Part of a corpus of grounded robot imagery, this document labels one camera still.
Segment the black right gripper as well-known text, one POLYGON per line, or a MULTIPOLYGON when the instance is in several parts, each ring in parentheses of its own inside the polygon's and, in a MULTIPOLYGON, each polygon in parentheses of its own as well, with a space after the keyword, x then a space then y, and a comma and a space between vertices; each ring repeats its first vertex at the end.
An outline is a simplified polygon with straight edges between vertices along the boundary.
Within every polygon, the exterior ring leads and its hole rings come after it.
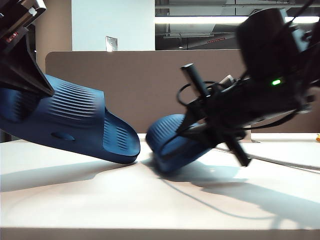
MULTIPOLYGON (((209 105, 209 98, 211 96, 206 87, 205 82, 201 79, 196 67, 193 63, 189 63, 181 67, 183 74, 189 80, 189 83, 194 88, 194 91, 199 95, 199 101, 202 105, 201 109, 205 111, 205 107, 209 105)), ((250 159, 244 152, 233 133, 228 133, 222 127, 215 129, 213 123, 208 120, 206 124, 198 124, 200 120, 199 115, 191 110, 187 110, 182 118, 182 122, 175 130, 176 134, 182 134, 183 137, 195 140, 202 145, 212 149, 221 143, 226 143, 227 147, 233 154, 235 154, 239 163, 243 167, 247 167, 250 159)))

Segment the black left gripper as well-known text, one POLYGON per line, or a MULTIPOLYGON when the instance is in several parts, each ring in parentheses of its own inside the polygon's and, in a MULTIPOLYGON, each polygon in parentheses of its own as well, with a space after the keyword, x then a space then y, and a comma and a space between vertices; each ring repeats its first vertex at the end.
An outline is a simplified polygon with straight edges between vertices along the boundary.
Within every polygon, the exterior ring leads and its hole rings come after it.
POLYGON ((0 86, 2 88, 47 97, 52 97, 55 93, 33 56, 28 36, 29 25, 46 9, 43 0, 2 0, 0 2, 0 86))

